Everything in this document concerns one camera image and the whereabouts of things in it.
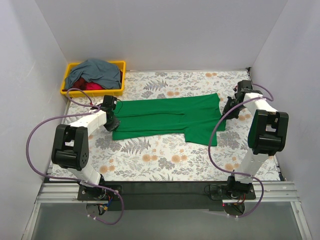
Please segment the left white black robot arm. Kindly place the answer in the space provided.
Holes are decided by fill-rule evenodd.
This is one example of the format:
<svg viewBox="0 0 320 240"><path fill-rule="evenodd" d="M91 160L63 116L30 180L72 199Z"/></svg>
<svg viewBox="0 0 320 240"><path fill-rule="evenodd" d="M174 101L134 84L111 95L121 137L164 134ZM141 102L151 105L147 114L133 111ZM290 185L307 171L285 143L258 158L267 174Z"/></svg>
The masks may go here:
<svg viewBox="0 0 320 240"><path fill-rule="evenodd" d="M70 124L57 126L54 136L51 160L55 165L71 172L79 184L84 187L95 200L106 197L104 178L90 163L89 136L100 127L108 132L116 130L120 121L115 116L118 99L111 95L105 95L98 105L100 110L90 112L77 121Z"/></svg>

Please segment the green t-shirt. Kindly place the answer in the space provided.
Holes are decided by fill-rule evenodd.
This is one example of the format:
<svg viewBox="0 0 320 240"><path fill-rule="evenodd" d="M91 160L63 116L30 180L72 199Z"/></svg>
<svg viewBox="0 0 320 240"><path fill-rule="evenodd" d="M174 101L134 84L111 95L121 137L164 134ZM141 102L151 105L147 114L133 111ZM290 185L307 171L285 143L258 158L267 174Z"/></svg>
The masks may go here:
<svg viewBox="0 0 320 240"><path fill-rule="evenodd" d="M188 143L217 145L214 129L222 132L218 94L123 101L116 108L119 127L114 141L166 134L183 134Z"/></svg>

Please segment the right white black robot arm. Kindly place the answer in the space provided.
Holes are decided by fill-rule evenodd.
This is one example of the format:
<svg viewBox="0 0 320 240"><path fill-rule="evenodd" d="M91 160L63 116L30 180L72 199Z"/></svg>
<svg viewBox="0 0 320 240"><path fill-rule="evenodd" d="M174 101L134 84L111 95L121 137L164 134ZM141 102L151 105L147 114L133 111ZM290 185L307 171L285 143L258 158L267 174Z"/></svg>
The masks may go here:
<svg viewBox="0 0 320 240"><path fill-rule="evenodd" d="M234 96L227 98L222 117L225 120L237 119L245 108L253 116L247 138L248 150L237 168L245 175L232 173L225 186L227 195L237 199L253 192L253 177L260 167L267 158L284 149L289 115L271 107L262 92L253 89L249 80L239 81L234 91Z"/></svg>

